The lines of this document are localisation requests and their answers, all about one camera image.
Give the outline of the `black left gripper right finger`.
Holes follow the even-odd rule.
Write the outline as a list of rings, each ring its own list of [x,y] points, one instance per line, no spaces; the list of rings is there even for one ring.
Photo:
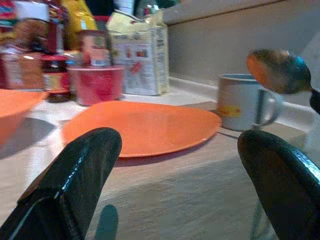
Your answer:
[[[242,165],[280,240],[320,238],[320,169],[282,138],[246,130],[237,141]]]

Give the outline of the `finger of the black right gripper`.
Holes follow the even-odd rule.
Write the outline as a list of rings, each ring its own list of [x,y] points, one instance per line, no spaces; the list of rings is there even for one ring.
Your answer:
[[[320,93],[317,90],[311,90],[311,97],[309,100],[310,107],[320,115]]]

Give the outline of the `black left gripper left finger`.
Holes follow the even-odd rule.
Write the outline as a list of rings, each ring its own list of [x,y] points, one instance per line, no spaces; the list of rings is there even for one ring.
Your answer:
[[[108,127],[68,143],[20,196],[1,239],[83,240],[121,149],[120,133]]]

